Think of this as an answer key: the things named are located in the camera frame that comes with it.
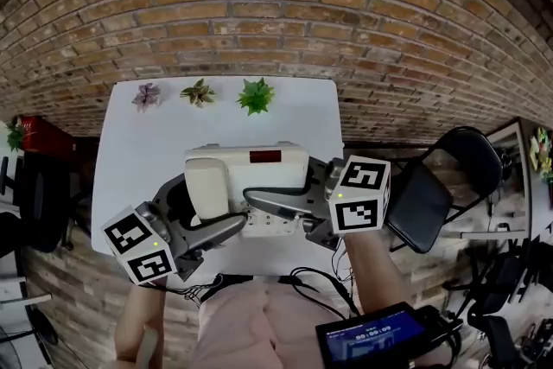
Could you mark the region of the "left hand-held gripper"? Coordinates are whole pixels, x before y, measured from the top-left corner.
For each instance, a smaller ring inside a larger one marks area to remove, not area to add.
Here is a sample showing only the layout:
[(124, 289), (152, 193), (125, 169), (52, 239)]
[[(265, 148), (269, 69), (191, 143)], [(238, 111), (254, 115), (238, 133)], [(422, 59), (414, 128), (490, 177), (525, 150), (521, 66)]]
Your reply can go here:
[[(193, 204), (184, 174), (165, 182), (152, 203), (126, 207), (101, 227), (116, 260), (139, 286), (171, 274), (188, 280), (204, 262), (200, 251), (223, 244), (248, 221), (247, 213), (229, 213), (192, 226)], [(176, 255), (177, 235), (169, 230), (174, 223), (185, 228), (185, 241), (192, 253)]]

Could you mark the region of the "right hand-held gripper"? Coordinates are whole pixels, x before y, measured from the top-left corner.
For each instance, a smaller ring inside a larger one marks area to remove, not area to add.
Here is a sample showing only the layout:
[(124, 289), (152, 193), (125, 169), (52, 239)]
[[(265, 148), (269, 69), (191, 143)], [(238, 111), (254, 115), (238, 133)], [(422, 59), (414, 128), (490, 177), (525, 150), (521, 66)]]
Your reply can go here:
[(243, 196), (266, 213), (302, 217), (308, 241), (336, 249), (345, 234), (382, 228), (391, 194), (391, 163), (363, 156), (324, 162), (311, 156), (307, 185), (247, 188)]

